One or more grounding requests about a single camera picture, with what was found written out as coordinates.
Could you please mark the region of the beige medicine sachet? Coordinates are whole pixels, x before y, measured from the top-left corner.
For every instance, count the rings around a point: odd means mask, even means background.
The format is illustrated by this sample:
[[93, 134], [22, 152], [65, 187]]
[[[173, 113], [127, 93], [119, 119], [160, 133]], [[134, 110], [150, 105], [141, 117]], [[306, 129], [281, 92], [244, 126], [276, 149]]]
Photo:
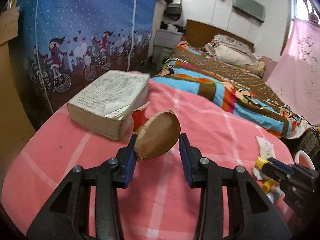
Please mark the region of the beige medicine sachet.
[[262, 137], [255, 137], [259, 147], [259, 155], [263, 159], [275, 158], [274, 145]]

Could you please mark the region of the white tissue paper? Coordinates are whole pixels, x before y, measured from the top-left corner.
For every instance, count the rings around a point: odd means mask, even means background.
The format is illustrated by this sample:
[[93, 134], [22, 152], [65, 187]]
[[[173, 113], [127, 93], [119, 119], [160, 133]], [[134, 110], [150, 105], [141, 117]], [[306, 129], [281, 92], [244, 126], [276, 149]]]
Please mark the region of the white tissue paper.
[[252, 167], [252, 174], [258, 181], [268, 180], [268, 176], [256, 167]]

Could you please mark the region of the yellow plastic bottle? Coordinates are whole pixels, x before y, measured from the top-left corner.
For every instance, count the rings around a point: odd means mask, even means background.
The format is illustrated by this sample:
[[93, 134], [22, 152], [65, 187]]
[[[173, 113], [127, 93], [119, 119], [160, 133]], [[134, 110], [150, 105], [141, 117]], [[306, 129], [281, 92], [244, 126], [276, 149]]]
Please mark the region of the yellow plastic bottle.
[[263, 182], [261, 185], [261, 189], [264, 192], [264, 194], [268, 194], [272, 191], [273, 187], [277, 185], [277, 182], [273, 179], [267, 179]]

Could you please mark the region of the round brown paper container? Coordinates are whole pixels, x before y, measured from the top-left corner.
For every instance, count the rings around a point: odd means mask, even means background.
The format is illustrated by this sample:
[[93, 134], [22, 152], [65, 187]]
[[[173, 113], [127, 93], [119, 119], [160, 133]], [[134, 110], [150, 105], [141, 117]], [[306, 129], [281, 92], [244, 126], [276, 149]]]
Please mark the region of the round brown paper container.
[[179, 139], [181, 125], [176, 114], [161, 111], [147, 118], [146, 102], [132, 112], [133, 133], [137, 135], [134, 151], [138, 161], [148, 161], [169, 152]]

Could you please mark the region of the yellow plastic cap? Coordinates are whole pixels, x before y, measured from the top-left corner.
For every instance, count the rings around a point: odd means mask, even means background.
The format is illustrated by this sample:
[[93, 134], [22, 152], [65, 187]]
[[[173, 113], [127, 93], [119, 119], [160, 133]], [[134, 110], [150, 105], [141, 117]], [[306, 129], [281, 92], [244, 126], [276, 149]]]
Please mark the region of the yellow plastic cap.
[[257, 161], [255, 162], [255, 167], [259, 170], [262, 170], [263, 166], [266, 163], [269, 163], [269, 161], [266, 159], [263, 159], [262, 157], [258, 157]]

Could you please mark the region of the green white ointment packet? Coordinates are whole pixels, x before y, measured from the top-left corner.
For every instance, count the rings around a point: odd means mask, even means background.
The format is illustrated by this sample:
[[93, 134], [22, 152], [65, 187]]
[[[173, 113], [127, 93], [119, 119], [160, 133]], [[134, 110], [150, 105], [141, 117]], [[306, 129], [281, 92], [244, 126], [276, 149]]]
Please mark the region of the green white ointment packet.
[[276, 187], [274, 190], [271, 190], [266, 194], [268, 199], [272, 204], [275, 204], [279, 198], [284, 195], [284, 192], [280, 189], [280, 187]]

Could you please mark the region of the orange trash bin white rim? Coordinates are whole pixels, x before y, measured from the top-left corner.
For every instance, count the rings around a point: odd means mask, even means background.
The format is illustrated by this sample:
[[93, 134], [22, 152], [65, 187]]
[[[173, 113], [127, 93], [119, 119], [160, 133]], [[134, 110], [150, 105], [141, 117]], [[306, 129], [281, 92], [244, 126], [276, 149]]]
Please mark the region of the orange trash bin white rim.
[[315, 170], [315, 166], [314, 166], [311, 158], [303, 150], [299, 150], [295, 154], [294, 161], [295, 161], [295, 163], [297, 163], [299, 165], [302, 165], [304, 167], [307, 167], [307, 168]]

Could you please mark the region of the black mesh fan guard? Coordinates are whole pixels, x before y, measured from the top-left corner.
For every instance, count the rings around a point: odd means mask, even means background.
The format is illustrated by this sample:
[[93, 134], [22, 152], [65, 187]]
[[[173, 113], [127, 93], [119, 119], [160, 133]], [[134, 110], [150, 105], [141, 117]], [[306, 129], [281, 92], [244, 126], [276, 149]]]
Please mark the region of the black mesh fan guard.
[[315, 158], [319, 152], [319, 132], [314, 128], [307, 129], [304, 134], [294, 140], [292, 155], [298, 151], [304, 151], [311, 159]]

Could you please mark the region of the colourful striped bed quilt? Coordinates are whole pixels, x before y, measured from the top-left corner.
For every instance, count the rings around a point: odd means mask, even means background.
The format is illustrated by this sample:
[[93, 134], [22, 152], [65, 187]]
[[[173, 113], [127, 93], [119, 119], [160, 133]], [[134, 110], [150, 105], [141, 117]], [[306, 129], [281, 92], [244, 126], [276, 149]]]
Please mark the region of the colourful striped bed quilt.
[[253, 72], [217, 61], [180, 42], [153, 80], [208, 99], [279, 138], [301, 137], [311, 124], [285, 105]]

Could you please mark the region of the pink hanging sheet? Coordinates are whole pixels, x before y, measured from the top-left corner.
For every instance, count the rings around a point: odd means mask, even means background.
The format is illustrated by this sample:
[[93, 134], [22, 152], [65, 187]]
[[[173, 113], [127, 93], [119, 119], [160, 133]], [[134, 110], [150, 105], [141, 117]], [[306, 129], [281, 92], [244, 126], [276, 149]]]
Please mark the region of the pink hanging sheet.
[[319, 25], [294, 19], [291, 36], [267, 85], [293, 113], [319, 125]]

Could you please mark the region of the pink checked blanket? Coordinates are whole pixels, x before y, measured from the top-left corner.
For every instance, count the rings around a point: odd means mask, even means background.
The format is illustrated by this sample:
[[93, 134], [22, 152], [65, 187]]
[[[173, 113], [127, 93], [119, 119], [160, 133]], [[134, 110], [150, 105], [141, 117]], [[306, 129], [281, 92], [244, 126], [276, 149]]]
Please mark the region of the pink checked blanket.
[[[260, 126], [225, 112], [206, 98], [149, 82], [146, 117], [173, 111], [190, 144], [218, 165], [244, 166], [250, 171], [258, 156], [257, 138], [274, 146], [276, 158], [293, 162], [285, 144]], [[4, 180], [2, 205], [26, 233], [57, 185], [76, 165], [99, 166], [114, 157], [131, 137], [114, 141], [86, 129], [58, 109], [12, 162]], [[126, 239], [193, 239], [199, 214], [200, 191], [185, 181], [178, 147], [138, 162], [127, 189], [118, 190]]]

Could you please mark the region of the wooden cabinet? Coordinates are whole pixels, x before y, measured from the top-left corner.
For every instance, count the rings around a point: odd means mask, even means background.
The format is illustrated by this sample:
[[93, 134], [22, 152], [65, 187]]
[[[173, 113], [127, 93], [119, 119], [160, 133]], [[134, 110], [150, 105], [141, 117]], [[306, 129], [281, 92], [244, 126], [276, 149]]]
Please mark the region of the wooden cabinet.
[[1, 13], [1, 180], [11, 162], [35, 134], [18, 93], [9, 42], [18, 36], [19, 7]]

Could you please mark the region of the thick old book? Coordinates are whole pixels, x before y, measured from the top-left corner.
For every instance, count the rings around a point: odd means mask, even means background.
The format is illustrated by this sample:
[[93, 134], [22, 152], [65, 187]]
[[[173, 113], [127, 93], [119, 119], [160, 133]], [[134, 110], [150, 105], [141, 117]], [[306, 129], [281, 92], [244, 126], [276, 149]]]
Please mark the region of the thick old book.
[[149, 74], [110, 70], [67, 102], [70, 118], [112, 140], [121, 140], [132, 112], [145, 102]]

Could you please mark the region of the beige floral pillow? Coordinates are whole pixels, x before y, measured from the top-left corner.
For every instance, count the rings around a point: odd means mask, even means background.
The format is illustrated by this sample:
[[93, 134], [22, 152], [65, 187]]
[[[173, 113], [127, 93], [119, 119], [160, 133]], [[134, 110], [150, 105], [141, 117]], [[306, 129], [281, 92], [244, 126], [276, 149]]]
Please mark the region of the beige floral pillow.
[[264, 59], [253, 53], [247, 44], [230, 36], [217, 34], [201, 50], [218, 61], [245, 68], [260, 78], [264, 75]]

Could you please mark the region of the wooden headboard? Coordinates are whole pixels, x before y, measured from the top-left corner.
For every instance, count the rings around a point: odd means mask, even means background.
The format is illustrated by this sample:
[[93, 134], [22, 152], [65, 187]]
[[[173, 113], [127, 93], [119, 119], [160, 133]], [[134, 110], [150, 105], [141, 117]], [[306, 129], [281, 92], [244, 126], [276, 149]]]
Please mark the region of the wooden headboard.
[[205, 44], [211, 42], [215, 35], [219, 34], [232, 37], [248, 45], [252, 52], [254, 51], [254, 44], [238, 35], [235, 35], [233, 33], [230, 33], [228, 31], [222, 30], [209, 24], [187, 19], [184, 36], [185, 39], [189, 42], [189, 44], [193, 47], [203, 47]]

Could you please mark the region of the grey nightstand drawers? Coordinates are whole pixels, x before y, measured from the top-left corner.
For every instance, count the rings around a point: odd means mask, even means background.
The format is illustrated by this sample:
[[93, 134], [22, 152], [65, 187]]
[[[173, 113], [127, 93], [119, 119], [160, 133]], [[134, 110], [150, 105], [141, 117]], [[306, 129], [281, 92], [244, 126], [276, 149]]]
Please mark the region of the grey nightstand drawers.
[[173, 49], [181, 40], [183, 33], [165, 29], [157, 29], [153, 40], [152, 62], [158, 63], [162, 49]]

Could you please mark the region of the grey hanging tote bag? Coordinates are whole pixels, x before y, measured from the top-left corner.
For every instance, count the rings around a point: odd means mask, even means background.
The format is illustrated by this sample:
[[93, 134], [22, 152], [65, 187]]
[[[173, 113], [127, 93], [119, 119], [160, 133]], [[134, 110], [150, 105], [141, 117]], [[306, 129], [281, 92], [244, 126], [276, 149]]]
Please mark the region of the grey hanging tote bag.
[[173, 21], [178, 21], [182, 15], [182, 0], [173, 0], [168, 4], [164, 16]]

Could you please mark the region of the blue fabric wardrobe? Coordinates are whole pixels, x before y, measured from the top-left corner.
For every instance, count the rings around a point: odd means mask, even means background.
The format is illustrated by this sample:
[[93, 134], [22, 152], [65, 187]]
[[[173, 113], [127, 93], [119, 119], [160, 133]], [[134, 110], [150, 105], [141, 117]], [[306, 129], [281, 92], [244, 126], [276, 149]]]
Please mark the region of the blue fabric wardrobe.
[[21, 100], [41, 126], [109, 70], [133, 70], [148, 56], [156, 0], [18, 0], [12, 54], [26, 78]]

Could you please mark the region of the green wall panel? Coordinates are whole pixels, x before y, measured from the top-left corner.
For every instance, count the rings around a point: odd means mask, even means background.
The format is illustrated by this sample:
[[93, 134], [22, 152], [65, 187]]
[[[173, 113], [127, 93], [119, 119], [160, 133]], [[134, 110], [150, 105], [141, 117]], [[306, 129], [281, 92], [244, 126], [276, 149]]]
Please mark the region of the green wall panel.
[[265, 7], [255, 0], [233, 0], [233, 8], [260, 22], [265, 22]]

